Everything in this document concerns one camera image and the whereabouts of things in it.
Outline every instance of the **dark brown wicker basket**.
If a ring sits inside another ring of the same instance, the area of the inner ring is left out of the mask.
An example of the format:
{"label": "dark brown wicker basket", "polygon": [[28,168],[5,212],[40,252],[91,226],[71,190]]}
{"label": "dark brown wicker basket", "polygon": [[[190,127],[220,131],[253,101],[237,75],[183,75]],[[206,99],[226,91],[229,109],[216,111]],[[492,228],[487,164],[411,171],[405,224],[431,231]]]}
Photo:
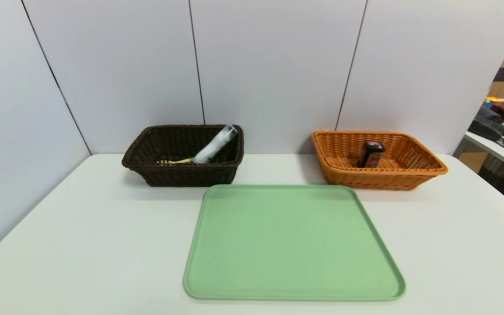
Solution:
{"label": "dark brown wicker basket", "polygon": [[230,184],[244,155],[244,132],[221,149],[209,164],[158,164],[194,157],[224,125],[168,125],[148,127],[130,145],[122,165],[134,170],[149,186],[209,187]]}

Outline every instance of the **floor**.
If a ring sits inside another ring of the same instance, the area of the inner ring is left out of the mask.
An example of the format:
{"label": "floor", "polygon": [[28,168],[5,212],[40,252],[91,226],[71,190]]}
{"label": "floor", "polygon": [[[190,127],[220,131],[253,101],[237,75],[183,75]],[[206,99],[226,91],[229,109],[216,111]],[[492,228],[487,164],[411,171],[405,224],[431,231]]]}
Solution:
{"label": "floor", "polygon": [[487,152],[471,152],[462,153],[458,159],[472,171],[478,173],[486,157]]}

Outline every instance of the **basket rim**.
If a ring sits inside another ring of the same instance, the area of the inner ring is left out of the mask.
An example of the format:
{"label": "basket rim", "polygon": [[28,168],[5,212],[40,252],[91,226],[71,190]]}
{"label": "basket rim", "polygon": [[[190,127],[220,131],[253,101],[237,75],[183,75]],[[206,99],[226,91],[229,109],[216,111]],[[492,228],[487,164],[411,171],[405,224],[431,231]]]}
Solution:
{"label": "basket rim", "polygon": [[240,163],[242,162],[242,158],[244,155],[244,131],[242,131],[242,128],[237,125],[237,124],[232,124],[236,130],[238,130],[238,134],[236,135],[236,141],[237,143],[237,151],[236,151],[236,158],[230,162],[223,162],[223,163],[207,163],[207,164],[194,164],[194,163],[187,163],[187,164],[171,164],[168,166],[168,168],[165,168],[164,165],[161,164],[150,164],[150,163],[132,163],[130,162],[130,159],[132,158],[134,152],[136,149],[138,149],[140,143],[143,141],[145,136],[148,134],[150,130],[153,129],[164,129],[164,128],[219,128],[219,127],[224,127],[226,126],[225,124],[198,124],[198,125],[193,125],[193,124],[167,124],[167,125],[159,125],[159,126],[151,126],[145,128],[138,136],[137,138],[132,142],[132,144],[129,146],[128,150],[126,150],[126,153],[124,154],[124,157],[122,158],[122,165],[125,168],[129,168],[130,170],[150,170],[150,169],[160,169],[160,170],[182,170],[182,169],[192,169],[192,170],[197,170],[196,167],[199,167],[200,169],[208,168],[208,169],[229,169],[233,167],[238,167]]}
{"label": "basket rim", "polygon": [[[337,133],[337,134],[392,134],[397,136],[404,136],[409,138],[411,141],[415,142],[420,149],[422,149],[426,154],[430,155],[434,161],[441,165],[440,168],[432,168],[432,169],[385,169],[385,168],[343,168],[336,167],[326,159],[323,151],[321,150],[322,146],[318,142],[318,135],[320,134],[328,134],[328,133]],[[410,136],[409,134],[402,132],[382,132],[382,131],[343,131],[343,130],[322,130],[315,131],[312,133],[312,141],[314,142],[314,147],[316,148],[316,153],[318,154],[318,160],[323,167],[347,172],[350,174],[378,174],[378,175],[420,175],[420,176],[438,176],[448,173],[448,167],[426,146],[424,146],[421,142],[419,142],[416,138]]]}

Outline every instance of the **orange wicker basket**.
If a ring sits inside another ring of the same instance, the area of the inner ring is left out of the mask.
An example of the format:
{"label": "orange wicker basket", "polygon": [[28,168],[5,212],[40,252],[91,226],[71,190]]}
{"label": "orange wicker basket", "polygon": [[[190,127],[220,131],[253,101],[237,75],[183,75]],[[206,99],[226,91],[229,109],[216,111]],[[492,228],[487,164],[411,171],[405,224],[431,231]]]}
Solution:
{"label": "orange wicker basket", "polygon": [[[412,190],[446,174],[448,168],[415,138],[398,132],[316,131],[312,141],[329,184],[352,188]],[[386,152],[378,168],[358,168],[365,141],[379,141]]]}

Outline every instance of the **tray rim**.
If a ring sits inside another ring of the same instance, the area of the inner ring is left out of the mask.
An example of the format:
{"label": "tray rim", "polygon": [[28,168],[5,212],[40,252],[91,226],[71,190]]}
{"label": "tray rim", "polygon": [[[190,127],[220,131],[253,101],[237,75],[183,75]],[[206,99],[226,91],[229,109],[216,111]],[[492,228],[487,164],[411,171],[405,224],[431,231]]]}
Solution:
{"label": "tray rim", "polygon": [[[399,290],[395,295],[392,295],[390,297],[253,297],[253,296],[246,296],[246,297],[218,297],[218,296],[209,296],[209,295],[200,295],[192,292],[192,289],[190,289],[190,285],[188,283],[188,270],[189,267],[193,261],[193,256],[194,256],[194,244],[196,243],[196,238],[198,237],[198,232],[200,231],[200,223],[202,221],[202,216],[203,216],[203,207],[206,204],[206,197],[211,194],[212,191],[216,191],[218,189],[225,189],[225,188],[298,188],[298,189],[307,189],[307,188],[313,188],[313,187],[328,187],[331,186],[333,189],[337,190],[344,190],[348,194],[350,194],[354,201],[356,202],[358,208],[360,209],[361,214],[363,215],[364,219],[366,220],[368,227],[370,231],[373,234],[374,239],[380,246],[380,249],[384,253],[384,256],[386,257],[386,261],[388,261],[388,264],[392,268],[392,272],[396,276],[396,279],[398,281],[398,286]],[[388,247],[386,247],[386,244],[380,237],[380,234],[378,233],[376,227],[372,223],[371,218],[369,217],[367,211],[364,209],[364,206],[360,202],[359,198],[357,197],[357,194],[355,193],[354,190],[347,186],[343,185],[324,185],[324,184],[306,184],[306,185],[262,185],[262,184],[218,184],[218,185],[213,185],[206,190],[206,193],[203,195],[202,199],[202,206],[200,207],[199,210],[199,216],[198,220],[196,222],[196,228],[194,229],[194,236],[192,237],[192,244],[190,246],[190,251],[188,253],[188,258],[186,260],[186,267],[184,268],[184,277],[182,280],[182,284],[184,287],[184,291],[186,293],[193,297],[194,299],[200,299],[200,300],[217,300],[217,301],[332,301],[332,302],[344,302],[344,301],[395,301],[398,299],[401,299],[407,291],[407,286],[406,286],[406,280],[404,279],[404,276],[402,275],[402,272],[398,268],[398,265],[394,261],[394,258],[390,254],[390,251],[388,250]]]}

